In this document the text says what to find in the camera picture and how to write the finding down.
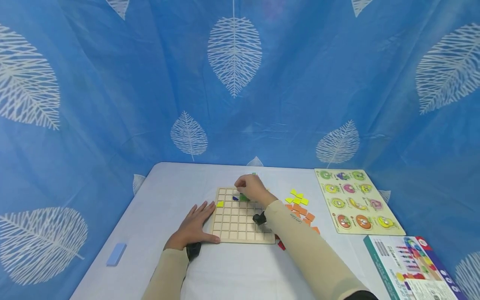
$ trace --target orange puzzle piece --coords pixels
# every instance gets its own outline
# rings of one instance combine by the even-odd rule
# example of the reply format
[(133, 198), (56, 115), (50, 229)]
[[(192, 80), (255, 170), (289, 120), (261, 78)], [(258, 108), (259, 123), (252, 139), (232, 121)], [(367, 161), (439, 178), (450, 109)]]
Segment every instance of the orange puzzle piece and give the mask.
[(308, 213), (306, 218), (309, 219), (311, 222), (313, 222), (313, 220), (315, 219), (315, 216), (312, 215), (311, 213)]

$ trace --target leaf pattern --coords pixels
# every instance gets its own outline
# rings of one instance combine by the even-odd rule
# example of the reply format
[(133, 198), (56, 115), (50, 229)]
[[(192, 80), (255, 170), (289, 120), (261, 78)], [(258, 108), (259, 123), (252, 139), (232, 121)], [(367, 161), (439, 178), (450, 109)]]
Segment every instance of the leaf pattern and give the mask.
[(17, 284), (46, 282), (63, 271), (87, 238), (71, 208), (48, 207), (0, 216), (0, 262)]
[(60, 92), (48, 61), (0, 24), (0, 116), (58, 130)]
[(358, 17), (361, 11), (363, 11), (363, 9), (367, 7), (367, 5), (369, 5), (370, 2), (372, 1), (373, 0), (352, 0), (352, 6), (353, 6), (353, 11), (355, 12), (355, 17)]
[(258, 31), (250, 20), (233, 17), (218, 20), (208, 40), (208, 61), (219, 80), (235, 98), (255, 76), (262, 61)]
[(107, 0), (107, 3), (119, 14), (120, 18), (125, 21), (125, 14), (127, 13), (130, 0)]
[(480, 252), (462, 259), (455, 268), (456, 282), (468, 299), (480, 299)]
[(145, 176), (134, 174), (133, 175), (133, 195), (136, 195), (140, 187), (145, 180)]
[(460, 27), (432, 47), (417, 67), (420, 114), (470, 95), (480, 86), (480, 25)]
[(382, 198), (385, 200), (385, 202), (388, 203), (388, 200), (390, 200), (390, 194), (392, 193), (392, 191), (378, 190), (378, 192), (380, 193)]
[(207, 149), (207, 136), (203, 128), (190, 115), (184, 111), (172, 126), (170, 136), (173, 143), (183, 153), (200, 155)]
[(329, 132), (317, 144), (317, 158), (328, 163), (339, 164), (351, 159), (357, 152), (360, 138), (353, 120)]
[(263, 165), (262, 161), (261, 161), (258, 157), (255, 156), (255, 158), (252, 159), (252, 160), (247, 164), (247, 166), (263, 167), (264, 165)]

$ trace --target orange tile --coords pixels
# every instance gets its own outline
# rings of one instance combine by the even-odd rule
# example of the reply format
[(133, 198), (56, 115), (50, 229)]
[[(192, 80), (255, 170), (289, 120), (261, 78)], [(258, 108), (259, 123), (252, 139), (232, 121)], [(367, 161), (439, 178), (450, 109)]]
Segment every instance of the orange tile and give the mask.
[(299, 213), (300, 213), (301, 215), (306, 216), (306, 215), (307, 215), (307, 209), (305, 209), (305, 208), (303, 208), (303, 207), (300, 207)]
[(301, 209), (302, 209), (302, 207), (300, 205), (298, 205), (298, 204), (293, 205), (293, 210), (296, 210), (296, 211), (299, 212)]
[(311, 213), (308, 213), (306, 218), (309, 219), (311, 222), (313, 222), (313, 220), (315, 219), (315, 216), (312, 215)]

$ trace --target white table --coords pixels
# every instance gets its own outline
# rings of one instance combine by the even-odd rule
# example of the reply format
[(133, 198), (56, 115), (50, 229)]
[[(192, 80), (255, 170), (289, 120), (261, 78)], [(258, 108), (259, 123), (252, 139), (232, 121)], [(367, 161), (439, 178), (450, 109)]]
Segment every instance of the white table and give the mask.
[[(159, 163), (111, 233), (72, 295), (72, 300), (140, 299), (163, 246), (194, 204), (215, 198), (217, 187), (232, 186), (242, 174), (260, 172), (279, 199), (292, 188), (310, 200), (320, 232), (355, 275), (379, 299), (390, 299), (363, 244), (364, 236), (335, 231), (312, 169)], [(204, 228), (209, 228), (210, 220)], [(119, 242), (127, 248), (118, 266), (106, 267)], [(313, 299), (300, 271), (277, 245), (202, 245), (189, 266), (182, 299)]]

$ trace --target arm sleeve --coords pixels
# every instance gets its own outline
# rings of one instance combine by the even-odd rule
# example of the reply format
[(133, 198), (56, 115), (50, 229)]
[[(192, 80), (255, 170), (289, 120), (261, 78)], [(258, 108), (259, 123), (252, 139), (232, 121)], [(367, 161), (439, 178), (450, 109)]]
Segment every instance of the arm sleeve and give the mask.
[(153, 272), (142, 300), (180, 300), (188, 267), (187, 250), (165, 249)]
[(367, 290), (327, 242), (280, 200), (266, 208), (265, 216), (316, 299), (344, 300), (356, 291)]

